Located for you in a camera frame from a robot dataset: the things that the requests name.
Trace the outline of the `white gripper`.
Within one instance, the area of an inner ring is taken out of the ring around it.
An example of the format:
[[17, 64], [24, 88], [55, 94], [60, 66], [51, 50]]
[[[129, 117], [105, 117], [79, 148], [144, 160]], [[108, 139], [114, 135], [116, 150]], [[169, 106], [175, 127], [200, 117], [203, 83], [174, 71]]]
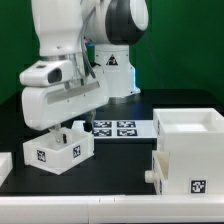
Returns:
[[103, 69], [95, 66], [93, 71], [95, 78], [75, 77], [77, 72], [73, 67], [73, 76], [69, 81], [47, 87], [24, 85], [22, 108], [26, 125], [39, 131], [51, 127], [55, 140], [61, 142], [60, 123], [88, 112], [83, 127], [86, 132], [91, 132], [95, 114], [89, 111], [108, 102]]

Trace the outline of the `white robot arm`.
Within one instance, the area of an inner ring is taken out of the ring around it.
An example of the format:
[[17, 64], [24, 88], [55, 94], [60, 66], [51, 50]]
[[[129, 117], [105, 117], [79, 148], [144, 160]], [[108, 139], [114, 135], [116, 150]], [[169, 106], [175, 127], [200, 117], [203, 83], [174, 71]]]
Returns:
[[31, 0], [41, 59], [20, 74], [25, 123], [48, 129], [57, 143], [61, 123], [138, 96], [129, 47], [149, 22], [146, 0]]

